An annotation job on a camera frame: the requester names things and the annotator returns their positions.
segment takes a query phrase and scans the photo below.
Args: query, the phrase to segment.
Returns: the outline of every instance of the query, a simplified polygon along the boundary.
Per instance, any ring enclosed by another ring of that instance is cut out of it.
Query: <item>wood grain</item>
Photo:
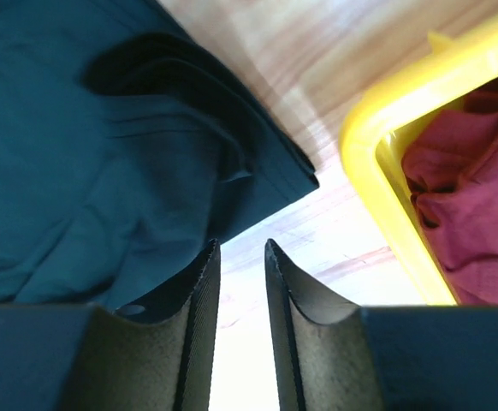
[[[422,303],[341,168],[341,123],[371,83],[457,35],[498,0],[162,0],[227,64],[318,167],[322,187],[222,248],[210,409],[276,410],[264,244],[358,304]]]

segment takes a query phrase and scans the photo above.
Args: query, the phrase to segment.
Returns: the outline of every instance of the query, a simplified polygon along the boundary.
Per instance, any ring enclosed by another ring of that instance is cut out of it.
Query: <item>maroon clothing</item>
[[[498,79],[444,110],[402,161],[412,203],[463,303],[498,304]]]

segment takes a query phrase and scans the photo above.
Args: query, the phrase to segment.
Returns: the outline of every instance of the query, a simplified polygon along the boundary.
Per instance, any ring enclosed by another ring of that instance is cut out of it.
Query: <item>teal shirt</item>
[[[0,1],[0,301],[116,309],[316,187],[159,4]]]

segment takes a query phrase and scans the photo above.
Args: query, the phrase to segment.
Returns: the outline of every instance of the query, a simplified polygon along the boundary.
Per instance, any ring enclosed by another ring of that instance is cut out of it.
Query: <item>yellow plastic basket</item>
[[[431,33],[433,53],[374,85],[341,132],[344,170],[428,304],[453,305],[419,227],[401,158],[437,111],[498,77],[498,15],[450,40]]]

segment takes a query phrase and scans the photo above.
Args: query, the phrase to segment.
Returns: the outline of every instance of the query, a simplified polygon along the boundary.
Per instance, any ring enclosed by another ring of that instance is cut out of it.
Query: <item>clothing pile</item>
[[[0,302],[115,310],[313,174],[155,0],[0,0]]]
[[[402,161],[412,203],[455,294],[498,304],[498,79],[443,110]]]

